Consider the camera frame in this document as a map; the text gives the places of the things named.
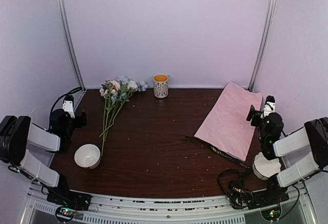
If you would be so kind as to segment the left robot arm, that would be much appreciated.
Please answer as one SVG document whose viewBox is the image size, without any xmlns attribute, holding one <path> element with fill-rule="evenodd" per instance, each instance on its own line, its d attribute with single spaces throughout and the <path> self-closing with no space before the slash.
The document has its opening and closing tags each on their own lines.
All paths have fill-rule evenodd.
<svg viewBox="0 0 328 224">
<path fill-rule="evenodd" d="M 47 189 L 47 201 L 74 210 L 88 210 L 91 195 L 71 191 L 67 178 L 50 169 L 28 150 L 32 144 L 55 154 L 68 152 L 76 128 L 87 124 L 86 114 L 57 109 L 50 114 L 50 129 L 34 124 L 29 116 L 7 115 L 1 122 L 1 161 L 8 169 L 20 173 Z"/>
</svg>

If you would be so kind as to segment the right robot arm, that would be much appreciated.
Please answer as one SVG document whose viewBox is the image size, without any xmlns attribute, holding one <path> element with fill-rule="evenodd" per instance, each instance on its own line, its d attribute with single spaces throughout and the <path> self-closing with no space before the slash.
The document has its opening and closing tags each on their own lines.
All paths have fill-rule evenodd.
<svg viewBox="0 0 328 224">
<path fill-rule="evenodd" d="M 265 190 L 252 194 L 250 209 L 278 204 L 287 200 L 288 187 L 322 172 L 327 166 L 327 117 L 310 120 L 281 138 L 284 123 L 275 111 L 274 103 L 267 103 L 263 111 L 253 106 L 247 121 L 258 129 L 261 151 L 254 157 L 254 174 L 268 182 Z M 309 147 L 309 153 L 290 167 L 281 169 L 280 158 Z"/>
</svg>

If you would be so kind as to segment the purple pink wrapping paper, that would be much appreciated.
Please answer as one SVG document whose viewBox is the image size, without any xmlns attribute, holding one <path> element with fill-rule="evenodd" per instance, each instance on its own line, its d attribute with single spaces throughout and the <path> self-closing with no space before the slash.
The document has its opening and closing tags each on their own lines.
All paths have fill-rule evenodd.
<svg viewBox="0 0 328 224">
<path fill-rule="evenodd" d="M 261 105 L 261 93 L 247 91 L 229 82 L 195 137 L 245 162 L 255 131 L 247 116 L 251 106 L 259 110 Z"/>
</svg>

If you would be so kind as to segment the pink fake flower stem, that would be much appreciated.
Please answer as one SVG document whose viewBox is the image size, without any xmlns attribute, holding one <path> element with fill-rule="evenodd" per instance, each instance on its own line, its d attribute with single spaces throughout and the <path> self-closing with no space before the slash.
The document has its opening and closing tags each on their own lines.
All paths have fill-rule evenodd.
<svg viewBox="0 0 328 224">
<path fill-rule="evenodd" d="M 112 106 L 116 103 L 116 96 L 120 90 L 120 83 L 116 80 L 107 80 L 99 90 L 101 97 L 105 101 L 104 117 L 103 117 L 103 132 L 101 134 L 102 141 L 107 139 L 108 128 L 110 124 L 110 116 L 112 113 Z"/>
</svg>

